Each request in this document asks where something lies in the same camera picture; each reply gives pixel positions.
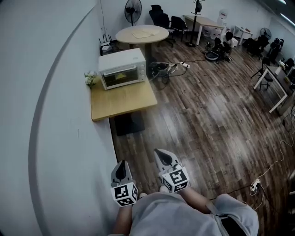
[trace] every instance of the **curved wall stripe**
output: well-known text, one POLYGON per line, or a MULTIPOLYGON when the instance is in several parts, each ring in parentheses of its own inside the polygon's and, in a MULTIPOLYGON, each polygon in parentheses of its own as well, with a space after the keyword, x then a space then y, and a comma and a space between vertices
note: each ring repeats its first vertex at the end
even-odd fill
POLYGON ((29 137, 29 153, 28 153, 28 171, 29 171, 29 189, 33 204, 33 209, 36 215, 36 219, 40 228, 40 231, 43 236, 51 236, 49 227, 45 220, 44 215, 44 209, 41 203, 41 197, 38 187, 38 180, 37 180, 37 141, 38 141, 38 132, 39 132, 39 126, 40 126, 40 119, 42 114, 42 109, 44 106, 44 101, 46 98, 46 94, 48 92, 48 88, 50 85, 50 82, 52 80, 53 74, 55 72, 56 66, 59 63, 59 60, 69 44, 71 38, 77 31, 77 29, 80 27, 80 25, 83 23, 84 19, 89 15, 89 13, 93 10, 93 8, 83 17, 83 19, 80 21, 80 23, 76 26, 76 28, 73 30, 73 32, 70 34, 70 36, 67 38, 65 43, 63 44, 62 48, 60 49, 59 53, 57 54, 52 66, 50 67, 50 70, 46 76, 45 82, 43 84, 43 87, 40 92, 40 96, 38 98, 36 109, 34 112, 34 117, 32 121, 31 126, 31 132, 29 137))

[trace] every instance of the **oven door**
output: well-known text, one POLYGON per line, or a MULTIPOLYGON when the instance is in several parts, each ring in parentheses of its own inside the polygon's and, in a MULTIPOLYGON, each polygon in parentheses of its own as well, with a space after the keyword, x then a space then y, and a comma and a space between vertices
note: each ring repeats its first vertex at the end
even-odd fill
POLYGON ((136 65, 125 66, 115 71, 106 71, 102 73, 102 78, 106 89, 139 82, 136 65))

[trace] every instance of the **rectangular desk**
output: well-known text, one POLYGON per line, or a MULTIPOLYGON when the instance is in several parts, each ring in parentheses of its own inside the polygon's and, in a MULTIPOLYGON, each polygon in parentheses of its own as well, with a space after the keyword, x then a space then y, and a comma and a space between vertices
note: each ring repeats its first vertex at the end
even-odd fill
POLYGON ((115 117, 117 135, 144 130, 140 112, 157 104, 148 80, 110 90, 101 81, 91 89, 91 118, 93 121, 115 117))
POLYGON ((277 75, 275 72, 277 70, 277 66, 267 66, 265 72, 263 75, 259 78, 258 82, 254 86, 254 89, 257 88, 257 86, 262 82, 263 78, 267 75, 267 73, 271 76, 271 78, 277 82, 280 89, 284 92, 284 96, 281 98, 281 100, 269 111, 269 113, 272 113, 284 100, 293 94, 293 90, 291 90, 289 87, 291 85, 291 82, 288 83, 285 82, 284 78, 287 76, 283 70, 280 71, 280 73, 277 75))
POLYGON ((243 42, 244 34, 249 34, 249 35, 251 35, 250 37, 253 36, 253 34, 252 34, 251 32, 246 31, 243 27, 240 27, 240 26, 237 26, 237 25, 236 25, 236 29, 239 29, 239 30, 242 32, 242 35, 241 35, 241 39, 240 39, 240 43, 239 43, 239 45, 241 45, 242 42, 243 42))
MULTIPOLYGON (((193 15, 183 15, 183 17, 189 21, 192 21, 192 22, 194 22, 194 19, 195 19, 195 16, 193 16, 193 15)), ((210 26, 210 27, 214 27, 214 28, 224 29, 223 26, 217 24, 216 22, 214 22, 206 17, 198 17, 197 16, 196 23, 198 23, 200 25, 196 45, 199 45, 199 43, 200 43, 200 38, 201 38, 203 26, 210 26)))

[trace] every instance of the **white toaster oven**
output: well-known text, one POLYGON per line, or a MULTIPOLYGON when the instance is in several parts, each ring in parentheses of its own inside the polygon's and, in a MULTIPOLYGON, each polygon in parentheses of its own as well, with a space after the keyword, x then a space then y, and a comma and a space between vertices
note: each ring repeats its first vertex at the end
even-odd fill
POLYGON ((139 48, 112 53, 98 59, 105 90, 142 82, 147 78, 146 60, 139 48))

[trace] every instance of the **fluorescent light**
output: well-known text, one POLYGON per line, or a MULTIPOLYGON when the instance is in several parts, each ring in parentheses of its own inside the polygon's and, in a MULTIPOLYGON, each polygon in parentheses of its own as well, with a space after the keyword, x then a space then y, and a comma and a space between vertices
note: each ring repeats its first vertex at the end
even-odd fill
POLYGON ((295 26, 295 23, 293 23, 293 21, 291 21, 288 17, 284 16, 283 14, 281 14, 282 17, 284 17, 287 21, 289 21, 293 26, 295 26))
POLYGON ((281 3, 284 3, 285 5, 287 4, 284 0, 279 0, 281 3))

